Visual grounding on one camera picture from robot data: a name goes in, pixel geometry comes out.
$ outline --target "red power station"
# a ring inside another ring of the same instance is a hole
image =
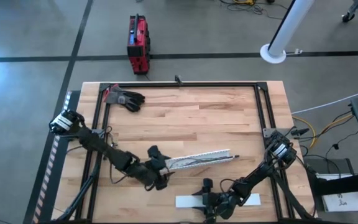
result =
[[[146,18],[130,17],[127,52],[136,75],[145,75],[150,68],[150,37]]]

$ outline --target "white card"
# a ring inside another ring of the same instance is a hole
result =
[[[176,196],[175,203],[176,208],[205,207],[201,195]],[[261,205],[259,194],[251,194],[244,205]]]
[[[342,174],[343,177],[350,177],[352,174]],[[317,177],[334,180],[339,174],[318,174]],[[323,195],[323,202],[326,212],[358,212],[358,192]]]

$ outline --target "white pole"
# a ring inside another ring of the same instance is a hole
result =
[[[314,0],[293,0],[284,20],[278,27],[270,44],[260,49],[260,56],[269,63],[282,63],[286,58],[284,48],[308,13]]]

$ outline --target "work glove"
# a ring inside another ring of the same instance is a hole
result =
[[[104,101],[109,104],[120,104],[125,106],[130,112],[140,110],[140,106],[144,103],[144,95],[132,91],[125,91],[115,84],[108,91]]]

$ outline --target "wooden table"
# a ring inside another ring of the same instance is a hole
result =
[[[267,82],[274,117],[278,128],[293,126],[287,97],[282,82]],[[91,127],[96,106],[99,83],[84,83],[77,112]],[[170,157],[189,156],[220,149],[231,149],[239,159],[213,166],[180,170],[171,176],[168,187],[161,191],[146,192],[135,179],[127,178],[112,185],[109,180],[109,162],[102,161],[94,222],[202,222],[204,215],[191,208],[175,208],[175,196],[191,195],[199,191],[203,179],[214,180],[213,191],[219,192],[219,181],[238,179],[253,171],[262,160],[264,145],[256,108],[255,95],[249,87],[181,87],[136,88],[146,97],[139,113],[113,105],[109,114],[115,141],[119,148],[131,151],[142,160],[148,159],[147,149],[157,145]],[[103,120],[102,104],[99,124]],[[295,149],[301,157],[297,141]],[[70,143],[68,148],[77,146]],[[75,150],[67,154],[57,192],[53,218],[62,214],[80,189],[86,151]],[[287,170],[293,194],[307,211],[313,211],[313,198],[305,170],[294,162]],[[113,180],[122,177],[116,170]],[[252,193],[260,194],[261,206],[237,207],[226,222],[277,221],[270,179],[258,184]],[[86,215],[89,194],[85,200]],[[286,208],[281,195],[284,213]]]

